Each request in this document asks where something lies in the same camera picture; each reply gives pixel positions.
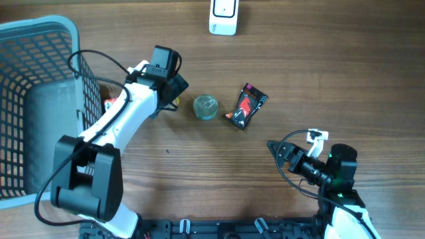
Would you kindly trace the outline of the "black red snack packet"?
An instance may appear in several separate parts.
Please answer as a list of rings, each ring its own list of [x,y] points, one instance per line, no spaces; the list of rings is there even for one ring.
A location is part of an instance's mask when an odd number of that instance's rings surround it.
[[[264,105],[268,95],[246,83],[238,98],[236,109],[223,115],[223,118],[235,125],[241,130],[244,130],[252,116]]]

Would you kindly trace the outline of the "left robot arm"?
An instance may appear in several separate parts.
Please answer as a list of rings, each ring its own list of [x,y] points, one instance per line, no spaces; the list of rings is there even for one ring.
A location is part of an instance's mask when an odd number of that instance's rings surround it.
[[[181,55],[155,46],[150,61],[125,70],[122,92],[112,107],[78,137],[62,136],[54,148],[52,173],[42,188],[51,187],[50,202],[79,216],[112,238],[150,238],[141,216],[122,201],[121,156],[147,118],[177,110],[177,98],[188,88],[179,74]]]

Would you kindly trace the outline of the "yellow capped bottle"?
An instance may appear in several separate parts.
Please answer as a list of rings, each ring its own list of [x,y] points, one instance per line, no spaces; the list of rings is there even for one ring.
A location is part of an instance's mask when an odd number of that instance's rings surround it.
[[[173,103],[174,103],[176,106],[178,106],[178,105],[179,105],[179,103],[180,103],[180,99],[179,99],[179,97],[176,97],[176,98],[174,99]]]

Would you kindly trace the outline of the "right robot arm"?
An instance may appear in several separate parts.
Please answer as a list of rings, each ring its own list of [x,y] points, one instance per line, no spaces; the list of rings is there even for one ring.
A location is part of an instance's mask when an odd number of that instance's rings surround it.
[[[309,139],[311,149],[305,150],[290,142],[269,141],[267,147],[275,159],[280,175],[299,192],[317,199],[319,210],[313,216],[311,233],[319,238],[379,238],[369,213],[353,188],[357,170],[357,151],[345,144],[335,144],[326,162],[318,159],[323,139]],[[316,193],[294,184],[282,171],[300,175],[309,184],[319,187]]]

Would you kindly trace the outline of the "silver tin can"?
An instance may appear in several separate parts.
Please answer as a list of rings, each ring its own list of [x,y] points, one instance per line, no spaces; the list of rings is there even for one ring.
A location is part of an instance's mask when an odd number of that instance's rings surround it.
[[[198,119],[211,120],[218,112],[217,99],[209,94],[200,95],[193,102],[193,110]]]

